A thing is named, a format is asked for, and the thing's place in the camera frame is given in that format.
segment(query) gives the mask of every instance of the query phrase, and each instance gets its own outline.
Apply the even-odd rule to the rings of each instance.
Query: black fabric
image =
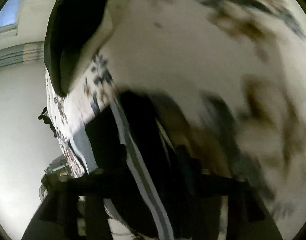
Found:
[[[48,221],[40,219],[40,216],[46,210],[49,210],[49,205],[56,205],[55,199],[51,198],[51,195],[48,195],[45,200],[41,203],[33,218],[31,219],[28,227],[26,228],[22,240],[63,240],[67,239],[64,234],[64,227],[58,223],[50,222],[56,220],[56,217],[48,217]]]
[[[57,95],[65,96],[61,88],[61,58],[63,64],[70,62],[74,68],[78,58],[76,54],[102,21],[106,2],[107,0],[56,0],[46,31],[44,63]]]
[[[217,240],[220,231],[221,197],[193,197],[187,225],[194,240]]]
[[[85,221],[87,240],[113,240],[103,198],[99,194],[85,196]]]
[[[120,96],[120,102],[133,139],[167,211],[174,237],[190,238],[189,228],[182,222],[182,218],[189,216],[187,203],[175,180],[177,174],[172,174],[169,166],[156,123],[157,113],[151,100],[147,96],[125,92]]]
[[[109,172],[115,168],[127,168],[126,149],[120,144],[117,125],[110,107],[104,109],[92,121],[85,125],[85,131],[92,146],[94,158],[99,168]],[[144,203],[133,177],[129,186],[111,200],[119,214],[135,231],[149,237],[158,237],[152,214]]]
[[[201,164],[197,159],[190,157],[184,145],[179,145],[175,150],[185,186],[190,194],[195,195],[195,184],[201,174]]]
[[[121,145],[117,125],[110,107],[85,125],[93,155],[99,168],[126,167],[126,149]]]
[[[44,123],[45,123],[45,124],[48,124],[48,125],[50,126],[50,129],[52,130],[53,135],[54,135],[54,137],[56,138],[56,137],[57,137],[57,135],[56,135],[56,129],[55,129],[55,127],[54,127],[54,125],[53,125],[51,119],[50,119],[48,116],[44,115],[46,111],[47,111],[47,106],[44,107],[42,113],[38,116],[38,119],[39,119],[39,120],[42,120],[42,119],[43,119]]]

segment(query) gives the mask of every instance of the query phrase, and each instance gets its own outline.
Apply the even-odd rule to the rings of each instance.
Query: blurred object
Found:
[[[267,186],[261,168],[257,162],[240,153],[235,141],[236,123],[227,104],[218,96],[203,95],[206,112],[202,115],[203,123],[217,136],[225,154],[229,167],[238,179],[246,179],[260,194],[269,199],[274,198]]]
[[[304,37],[301,24],[286,8],[284,0],[198,0],[213,8],[208,20],[233,38],[248,37],[255,45],[258,57],[268,61],[265,44],[273,44],[275,31],[261,23],[258,12],[275,16],[284,21],[299,37]]]
[[[251,115],[241,120],[237,128],[236,141],[243,158],[257,163],[274,194],[288,180],[299,179],[297,183],[305,184],[306,120],[297,114],[282,88],[258,77],[244,81]],[[294,169],[297,175],[289,177]]]
[[[72,172],[65,156],[61,155],[45,169],[39,189],[40,200],[43,202],[46,196],[54,191],[56,182],[66,181],[68,178],[72,178]]]
[[[164,94],[151,94],[159,120],[176,149],[185,146],[192,158],[198,159],[202,169],[227,178],[231,177],[226,155],[216,135],[209,127],[194,127],[189,124],[176,102]]]

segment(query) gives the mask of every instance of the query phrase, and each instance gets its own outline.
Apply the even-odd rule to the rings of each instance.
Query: patterned fabric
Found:
[[[81,177],[85,170],[68,146],[68,141],[81,126],[108,106],[114,96],[116,89],[106,69],[107,63],[108,61],[101,55],[95,56],[81,82],[65,98],[54,92],[46,70],[49,115],[56,129],[61,150],[68,159],[75,177]]]

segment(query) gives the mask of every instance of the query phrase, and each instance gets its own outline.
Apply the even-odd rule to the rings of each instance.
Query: white stripe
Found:
[[[219,216],[219,228],[223,231],[218,232],[217,240],[225,240],[227,234],[227,220],[228,220],[228,196],[221,196],[221,211]]]
[[[118,105],[115,101],[111,103],[111,110],[117,125],[117,130],[118,130],[118,136],[120,138],[120,143],[126,146],[126,141],[125,141],[125,130],[123,129],[125,125],[123,124],[122,117],[120,115]]]
[[[169,146],[173,151],[175,151],[175,150],[174,150],[174,147],[173,147],[173,144],[171,143],[171,140],[169,139],[169,137],[168,137],[166,131],[164,130],[163,126],[160,124],[160,122],[159,122],[157,119],[155,119],[155,120],[156,120],[156,123],[157,123],[157,127],[158,127],[158,129],[160,130],[160,134],[163,136],[163,139],[167,142],[168,146]]]
[[[143,200],[145,201],[146,205],[149,207],[149,209],[152,213],[152,216],[153,216],[156,228],[157,228],[158,236],[159,236],[160,240],[164,240],[165,239],[164,238],[164,230],[163,230],[163,226],[162,226],[162,224],[159,220],[158,213],[155,209],[154,204],[151,202],[151,200],[150,200],[150,198],[149,198],[149,196],[148,196],[148,194],[145,190],[145,187],[143,186],[142,178],[141,178],[140,174],[138,173],[129,153],[127,153],[126,163],[127,163],[127,166],[129,167],[129,169],[130,169],[130,171],[131,171],[131,173],[132,173],[132,175],[133,175],[133,177],[136,181],[137,187],[140,191],[140,194],[141,194]]]

